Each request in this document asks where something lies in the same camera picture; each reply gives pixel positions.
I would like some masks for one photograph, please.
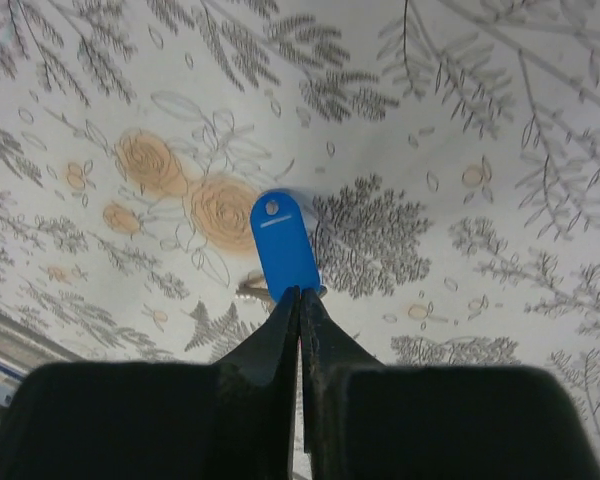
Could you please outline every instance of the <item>blue object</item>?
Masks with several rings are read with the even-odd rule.
[[[309,244],[302,212],[290,195],[270,190],[251,209],[251,230],[274,302],[289,287],[320,290],[320,274]]]

